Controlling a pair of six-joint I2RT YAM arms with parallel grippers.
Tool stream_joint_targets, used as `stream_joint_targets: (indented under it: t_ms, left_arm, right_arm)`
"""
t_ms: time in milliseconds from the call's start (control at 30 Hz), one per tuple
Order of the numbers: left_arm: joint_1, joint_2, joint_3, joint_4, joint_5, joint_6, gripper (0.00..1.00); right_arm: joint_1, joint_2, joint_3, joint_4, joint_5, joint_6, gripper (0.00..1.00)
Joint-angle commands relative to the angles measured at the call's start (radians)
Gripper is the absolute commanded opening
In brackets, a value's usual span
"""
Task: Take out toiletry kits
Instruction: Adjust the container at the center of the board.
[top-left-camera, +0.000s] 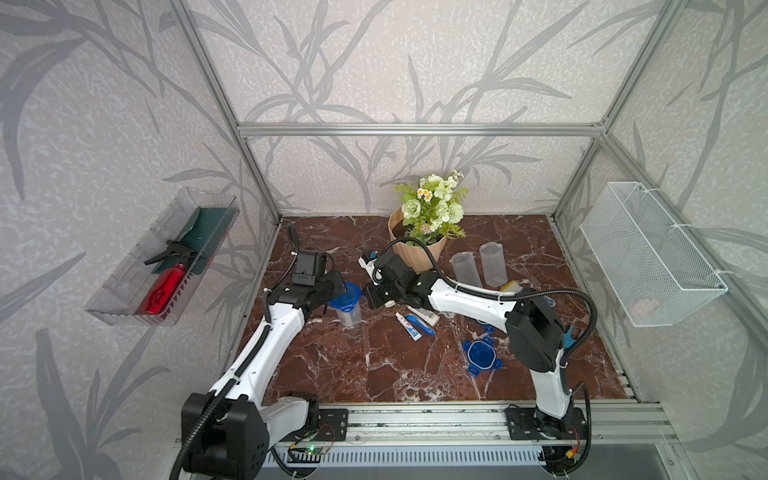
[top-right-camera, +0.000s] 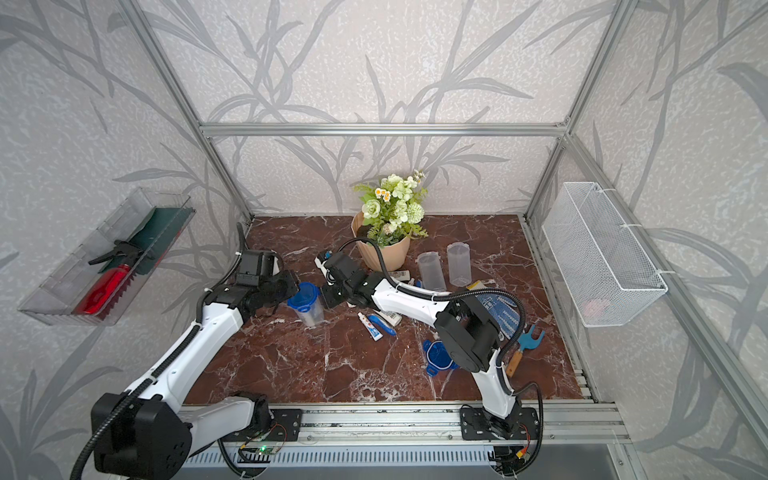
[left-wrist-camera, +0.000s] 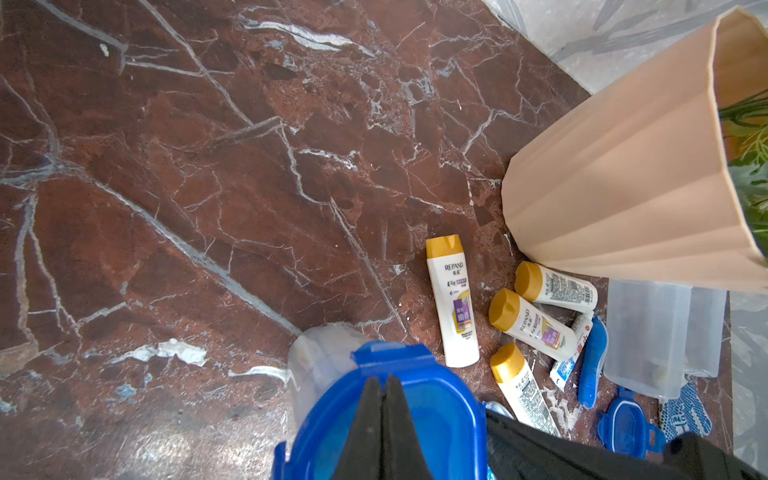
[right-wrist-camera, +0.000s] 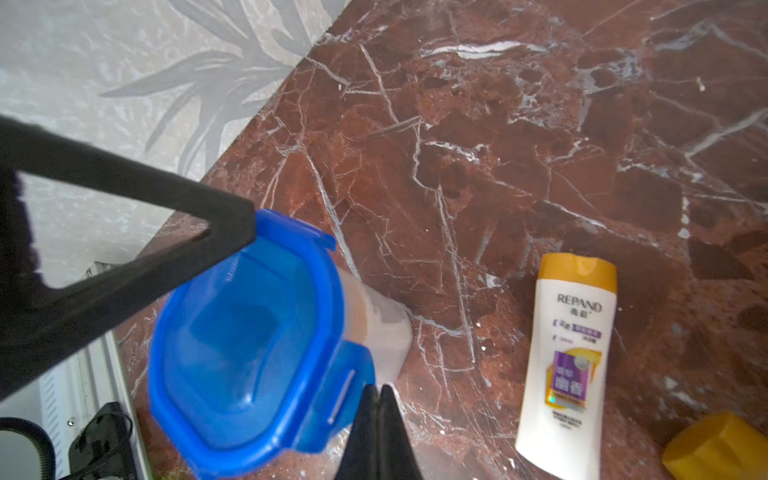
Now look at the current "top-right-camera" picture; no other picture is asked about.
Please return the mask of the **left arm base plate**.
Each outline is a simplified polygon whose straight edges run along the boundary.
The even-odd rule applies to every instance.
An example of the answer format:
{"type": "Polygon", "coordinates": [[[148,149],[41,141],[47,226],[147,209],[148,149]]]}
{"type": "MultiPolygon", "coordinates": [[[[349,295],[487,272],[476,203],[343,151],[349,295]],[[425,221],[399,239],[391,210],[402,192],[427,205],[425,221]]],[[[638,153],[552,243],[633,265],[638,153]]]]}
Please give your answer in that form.
{"type": "Polygon", "coordinates": [[[248,429],[242,432],[243,440],[267,442],[297,442],[303,411],[301,409],[272,410],[273,425],[263,431],[248,429]]]}

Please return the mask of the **white yellow-capped lotion bottle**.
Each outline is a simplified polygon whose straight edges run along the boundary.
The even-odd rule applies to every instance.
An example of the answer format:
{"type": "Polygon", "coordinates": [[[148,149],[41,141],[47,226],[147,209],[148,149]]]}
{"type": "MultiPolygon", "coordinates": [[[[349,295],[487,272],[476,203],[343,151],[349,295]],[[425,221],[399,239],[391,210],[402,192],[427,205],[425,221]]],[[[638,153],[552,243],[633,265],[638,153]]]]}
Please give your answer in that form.
{"type": "Polygon", "coordinates": [[[408,283],[412,277],[409,270],[397,270],[390,273],[390,277],[398,282],[408,283]]]}

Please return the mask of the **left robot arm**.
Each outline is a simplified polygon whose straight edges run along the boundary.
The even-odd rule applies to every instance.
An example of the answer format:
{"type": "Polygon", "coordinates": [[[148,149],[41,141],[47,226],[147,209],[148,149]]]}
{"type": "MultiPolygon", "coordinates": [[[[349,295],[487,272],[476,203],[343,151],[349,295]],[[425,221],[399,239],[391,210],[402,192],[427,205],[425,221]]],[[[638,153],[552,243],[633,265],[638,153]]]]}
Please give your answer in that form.
{"type": "Polygon", "coordinates": [[[141,378],[92,407],[92,435],[72,467],[133,479],[171,479],[193,454],[225,436],[271,430],[263,394],[236,393],[192,414],[183,401],[221,347],[262,308],[277,308],[298,291],[296,274],[273,250],[242,248],[224,277],[199,297],[185,333],[141,378]]]}

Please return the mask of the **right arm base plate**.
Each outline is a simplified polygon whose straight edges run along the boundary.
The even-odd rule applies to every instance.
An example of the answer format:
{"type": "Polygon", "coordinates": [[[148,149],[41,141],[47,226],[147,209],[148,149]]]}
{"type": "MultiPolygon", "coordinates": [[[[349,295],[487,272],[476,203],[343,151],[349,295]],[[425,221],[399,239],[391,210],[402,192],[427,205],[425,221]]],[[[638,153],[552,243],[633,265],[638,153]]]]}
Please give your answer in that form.
{"type": "Polygon", "coordinates": [[[459,409],[463,440],[539,440],[543,422],[533,407],[516,404],[505,418],[497,417],[481,407],[464,404],[459,409]]]}

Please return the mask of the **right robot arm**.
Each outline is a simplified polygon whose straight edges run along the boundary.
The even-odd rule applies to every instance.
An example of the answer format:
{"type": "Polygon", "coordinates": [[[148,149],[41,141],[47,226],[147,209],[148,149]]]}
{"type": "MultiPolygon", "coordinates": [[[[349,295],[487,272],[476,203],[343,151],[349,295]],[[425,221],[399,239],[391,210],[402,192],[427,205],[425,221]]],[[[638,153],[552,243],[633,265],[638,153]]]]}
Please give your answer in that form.
{"type": "Polygon", "coordinates": [[[327,308],[348,303],[400,314],[434,328],[451,359],[472,374],[486,415],[498,421],[512,417],[517,399],[504,373],[504,359],[526,324],[526,311],[517,297],[501,289],[448,293],[412,287],[387,272],[365,270],[341,251],[321,253],[315,264],[326,280],[321,293],[327,308]],[[480,301],[482,295],[505,297],[518,311],[518,327],[505,345],[500,344],[499,323],[480,301]]]}

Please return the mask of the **blue cup lid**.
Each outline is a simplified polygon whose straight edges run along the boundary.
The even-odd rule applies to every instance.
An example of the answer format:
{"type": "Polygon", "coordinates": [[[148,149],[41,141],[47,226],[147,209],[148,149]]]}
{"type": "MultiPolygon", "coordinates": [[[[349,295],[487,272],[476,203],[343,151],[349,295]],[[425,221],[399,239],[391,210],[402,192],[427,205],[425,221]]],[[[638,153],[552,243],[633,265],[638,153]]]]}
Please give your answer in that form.
{"type": "Polygon", "coordinates": [[[425,371],[429,377],[435,377],[441,372],[459,368],[451,358],[444,343],[440,340],[424,340],[422,342],[422,350],[427,362],[425,371]]]}

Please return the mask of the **blue-lidded clear kit cup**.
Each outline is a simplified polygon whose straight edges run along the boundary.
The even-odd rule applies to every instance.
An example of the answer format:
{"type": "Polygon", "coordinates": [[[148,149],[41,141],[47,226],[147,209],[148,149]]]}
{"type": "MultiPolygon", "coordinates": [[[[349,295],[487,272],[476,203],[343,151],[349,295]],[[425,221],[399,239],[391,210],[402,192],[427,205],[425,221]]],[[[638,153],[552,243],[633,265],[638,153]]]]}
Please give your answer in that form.
{"type": "Polygon", "coordinates": [[[421,253],[416,262],[424,289],[439,292],[447,290],[440,256],[436,251],[421,253]]]}
{"type": "Polygon", "coordinates": [[[312,283],[301,282],[297,293],[287,300],[287,305],[308,327],[315,327],[324,321],[320,290],[312,283]]]}
{"type": "Polygon", "coordinates": [[[446,248],[449,281],[453,286],[465,287],[472,282],[471,249],[463,242],[454,242],[446,248]]]}

